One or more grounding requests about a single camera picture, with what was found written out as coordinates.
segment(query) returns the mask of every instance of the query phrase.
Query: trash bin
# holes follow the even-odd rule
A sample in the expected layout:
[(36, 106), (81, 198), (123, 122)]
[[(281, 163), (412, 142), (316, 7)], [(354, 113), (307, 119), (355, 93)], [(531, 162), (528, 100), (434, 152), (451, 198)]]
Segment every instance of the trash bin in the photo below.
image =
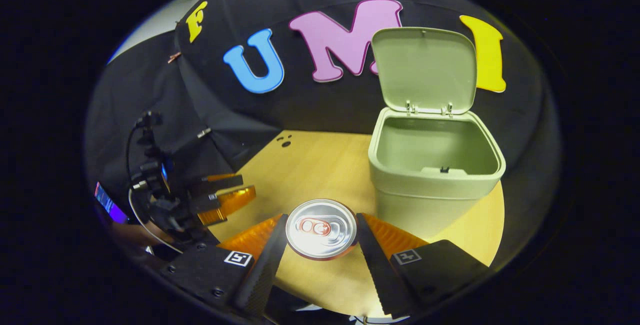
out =
[[(377, 216), (426, 239), (488, 195), (505, 157), (482, 120), (476, 50), (443, 29), (381, 29), (371, 46), (382, 97), (368, 148)], [(413, 219), (407, 228), (407, 219)]]

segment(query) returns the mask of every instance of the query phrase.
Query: letter m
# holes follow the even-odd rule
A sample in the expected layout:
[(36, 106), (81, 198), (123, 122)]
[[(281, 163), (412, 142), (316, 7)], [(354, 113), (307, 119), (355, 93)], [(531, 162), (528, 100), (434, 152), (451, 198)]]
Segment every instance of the letter m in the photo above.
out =
[[(288, 27), (299, 31), (306, 41), (315, 65), (314, 81), (331, 82), (343, 77), (343, 70), (334, 64), (329, 51), (352, 74), (360, 76), (373, 34), (380, 29), (401, 27), (400, 10), (402, 4), (396, 0), (365, 0), (356, 6), (350, 31), (320, 11), (297, 16)], [(378, 74), (375, 61), (370, 70)]]

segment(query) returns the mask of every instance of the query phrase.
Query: aluminum can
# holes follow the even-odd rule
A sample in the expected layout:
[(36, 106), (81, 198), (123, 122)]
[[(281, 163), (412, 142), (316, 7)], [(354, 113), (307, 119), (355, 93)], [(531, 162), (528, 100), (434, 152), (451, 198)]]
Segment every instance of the aluminum can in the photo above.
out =
[(328, 261), (346, 255), (357, 243), (354, 212), (340, 202), (314, 199), (300, 204), (286, 220), (286, 241), (302, 257)]

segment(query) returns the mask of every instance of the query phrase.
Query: table surface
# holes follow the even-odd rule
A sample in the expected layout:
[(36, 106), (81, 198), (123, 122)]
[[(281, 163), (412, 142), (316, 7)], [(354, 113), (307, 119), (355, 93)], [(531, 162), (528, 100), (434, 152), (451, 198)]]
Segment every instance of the table surface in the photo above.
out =
[[(246, 185), (255, 186), (256, 198), (229, 215), (226, 222), (210, 226), (210, 231), (224, 241), (317, 198), (338, 200), (354, 213), (375, 215), (370, 140), (371, 135), (363, 134), (282, 131), (238, 171)], [(498, 182), (466, 214), (423, 240), (450, 240), (489, 266), (498, 252), (504, 222), (505, 202)], [(349, 254), (330, 261), (306, 259), (286, 246), (275, 285), (329, 311), (369, 318), (386, 316), (359, 244)]]

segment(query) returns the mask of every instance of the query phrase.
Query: blue letter u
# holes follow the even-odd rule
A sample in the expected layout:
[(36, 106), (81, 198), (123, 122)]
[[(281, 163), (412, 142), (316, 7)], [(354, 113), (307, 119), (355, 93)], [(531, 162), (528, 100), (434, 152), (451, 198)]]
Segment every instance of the blue letter u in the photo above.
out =
[(250, 47), (258, 49), (262, 60), (267, 65), (265, 77), (256, 77), (251, 71), (245, 57), (242, 56), (244, 51), (242, 45), (234, 46), (222, 57), (224, 63), (231, 66), (231, 70), (240, 84), (252, 93), (268, 93), (278, 88), (284, 80), (284, 67), (282, 67), (282, 61), (270, 41), (271, 36), (271, 29), (261, 29), (246, 41)]

